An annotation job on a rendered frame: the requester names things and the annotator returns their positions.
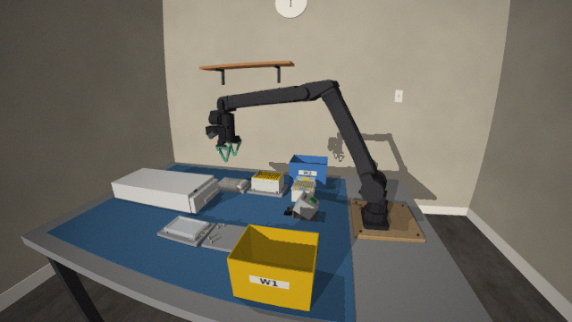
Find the yellow open-top bin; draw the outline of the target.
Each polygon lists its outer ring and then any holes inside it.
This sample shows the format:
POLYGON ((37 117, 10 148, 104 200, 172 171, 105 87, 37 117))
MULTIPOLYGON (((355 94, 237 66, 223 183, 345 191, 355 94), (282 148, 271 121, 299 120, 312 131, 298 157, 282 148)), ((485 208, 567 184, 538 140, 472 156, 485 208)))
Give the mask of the yellow open-top bin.
POLYGON ((318 237, 248 225, 227 258, 233 296, 309 311, 318 237))

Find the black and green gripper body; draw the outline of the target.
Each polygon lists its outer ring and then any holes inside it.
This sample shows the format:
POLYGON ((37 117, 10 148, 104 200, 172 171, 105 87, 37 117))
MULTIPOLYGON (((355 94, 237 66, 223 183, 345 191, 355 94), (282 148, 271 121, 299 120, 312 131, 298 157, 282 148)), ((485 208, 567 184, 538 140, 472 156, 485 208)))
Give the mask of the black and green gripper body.
POLYGON ((227 147, 227 145, 222 145, 225 144, 227 141, 227 143, 238 143, 239 141, 241 141, 240 136, 235 135, 235 125, 233 126, 229 126, 229 128, 227 129, 227 127, 222 126, 223 128, 225 128, 225 135, 226 135, 226 139, 219 139, 217 141, 217 145, 215 145, 216 147, 227 147))

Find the white button box with green key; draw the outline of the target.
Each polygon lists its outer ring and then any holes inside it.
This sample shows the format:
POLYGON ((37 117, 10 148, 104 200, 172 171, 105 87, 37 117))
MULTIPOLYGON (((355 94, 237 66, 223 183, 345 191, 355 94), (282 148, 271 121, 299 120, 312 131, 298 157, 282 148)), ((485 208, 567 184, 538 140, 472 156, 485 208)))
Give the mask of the white button box with green key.
POLYGON ((287 211, 284 212, 284 215, 292 215, 292 219, 316 222, 318 205, 318 199, 303 191, 297 199, 295 206, 287 207, 287 211))

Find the white multiwell plate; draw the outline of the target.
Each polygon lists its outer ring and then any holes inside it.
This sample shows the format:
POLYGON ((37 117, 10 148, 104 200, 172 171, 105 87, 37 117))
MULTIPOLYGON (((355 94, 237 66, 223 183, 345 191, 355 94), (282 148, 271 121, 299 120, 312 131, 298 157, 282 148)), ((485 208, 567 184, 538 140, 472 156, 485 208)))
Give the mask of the white multiwell plate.
POLYGON ((178 216, 164 228, 164 231, 186 238, 190 237, 195 239, 208 225, 209 223, 205 221, 178 216))

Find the blue bench mat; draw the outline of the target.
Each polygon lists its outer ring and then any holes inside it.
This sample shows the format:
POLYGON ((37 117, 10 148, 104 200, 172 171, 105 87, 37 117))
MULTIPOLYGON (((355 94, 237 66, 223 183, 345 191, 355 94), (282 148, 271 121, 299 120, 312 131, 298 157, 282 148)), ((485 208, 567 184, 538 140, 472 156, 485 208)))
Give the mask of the blue bench mat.
POLYGON ((285 216, 291 186, 282 198, 219 191, 196 214, 115 197, 46 232, 100 258, 157 280, 219 300, 285 315, 330 322, 355 322, 349 214, 345 179, 326 178, 315 189, 317 221, 285 216), (175 217, 210 223, 261 225, 318 232, 310 310, 290 309, 233 296, 230 252, 197 247, 157 236, 175 217))

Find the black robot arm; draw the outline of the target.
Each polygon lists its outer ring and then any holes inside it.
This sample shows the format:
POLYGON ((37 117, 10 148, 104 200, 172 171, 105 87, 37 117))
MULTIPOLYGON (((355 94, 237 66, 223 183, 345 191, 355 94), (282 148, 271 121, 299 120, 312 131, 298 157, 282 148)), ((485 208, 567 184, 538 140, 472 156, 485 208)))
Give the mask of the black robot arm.
POLYGON ((235 125, 234 114, 231 112, 236 111, 236 108, 315 101, 321 97, 344 139, 362 183, 358 193, 367 201, 367 204, 361 208, 363 226, 369 230, 388 231, 386 177, 376 170, 376 164, 342 97, 339 86, 336 80, 320 80, 300 86, 219 97, 217 99, 218 110, 210 111, 208 121, 212 125, 206 127, 206 135, 209 139, 217 135, 218 139, 226 139, 225 128, 222 126, 228 129, 229 126, 235 125))

